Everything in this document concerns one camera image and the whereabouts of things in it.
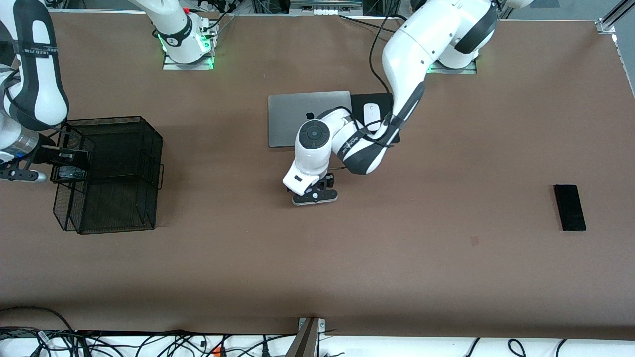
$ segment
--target brown table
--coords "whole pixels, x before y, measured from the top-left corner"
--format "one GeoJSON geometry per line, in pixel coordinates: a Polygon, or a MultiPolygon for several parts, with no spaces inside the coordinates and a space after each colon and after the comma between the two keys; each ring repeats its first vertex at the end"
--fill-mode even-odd
{"type": "Polygon", "coordinates": [[[338,171],[336,203],[297,208],[267,97],[381,91],[374,30],[240,17],[213,71],[182,72],[161,70],[144,15],[53,19],[69,117],[141,115],[164,137],[159,227],[62,232],[53,184],[1,183],[0,305],[79,329],[275,333],[319,315],[347,334],[635,337],[635,100],[592,22],[502,22],[477,76],[428,76],[380,168],[338,171]],[[587,232],[560,231],[563,183],[587,232]]]}

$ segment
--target laptop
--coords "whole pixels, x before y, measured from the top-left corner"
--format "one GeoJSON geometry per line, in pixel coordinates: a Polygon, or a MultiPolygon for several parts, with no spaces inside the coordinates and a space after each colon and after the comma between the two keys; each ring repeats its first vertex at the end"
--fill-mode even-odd
{"type": "Polygon", "coordinates": [[[302,124],[335,107],[351,109],[351,93],[322,91],[270,95],[269,147],[294,146],[302,124]]]}

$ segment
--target black wire basket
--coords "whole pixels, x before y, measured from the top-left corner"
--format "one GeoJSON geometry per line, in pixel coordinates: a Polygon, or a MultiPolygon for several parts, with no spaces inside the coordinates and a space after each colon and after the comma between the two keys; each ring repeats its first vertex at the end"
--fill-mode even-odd
{"type": "Polygon", "coordinates": [[[82,175],[60,173],[53,213],[79,234],[141,231],[156,226],[163,180],[163,137],[140,116],[66,122],[58,146],[90,153],[82,175]]]}

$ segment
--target brown tabletop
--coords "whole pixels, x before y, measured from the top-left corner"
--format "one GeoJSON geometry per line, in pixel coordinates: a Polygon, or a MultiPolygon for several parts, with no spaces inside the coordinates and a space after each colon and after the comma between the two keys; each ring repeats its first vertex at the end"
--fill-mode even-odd
{"type": "Polygon", "coordinates": [[[337,171],[337,202],[298,208],[267,97],[381,91],[374,30],[239,17],[216,68],[184,72],[161,69],[145,15],[53,20],[69,117],[141,115],[164,137],[158,227],[63,232],[53,184],[0,183],[0,305],[78,329],[276,333],[317,315],[349,334],[635,337],[635,100],[592,22],[502,22],[478,75],[427,76],[375,172],[337,171]],[[587,232],[560,230],[553,184],[578,185],[587,232]]]}

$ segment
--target black smartphone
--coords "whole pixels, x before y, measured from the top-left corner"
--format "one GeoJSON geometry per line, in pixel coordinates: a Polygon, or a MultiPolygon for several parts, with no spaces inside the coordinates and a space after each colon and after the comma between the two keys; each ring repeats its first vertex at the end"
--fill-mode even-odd
{"type": "Polygon", "coordinates": [[[586,231],[580,194],[576,185],[554,185],[563,231],[586,231]]]}

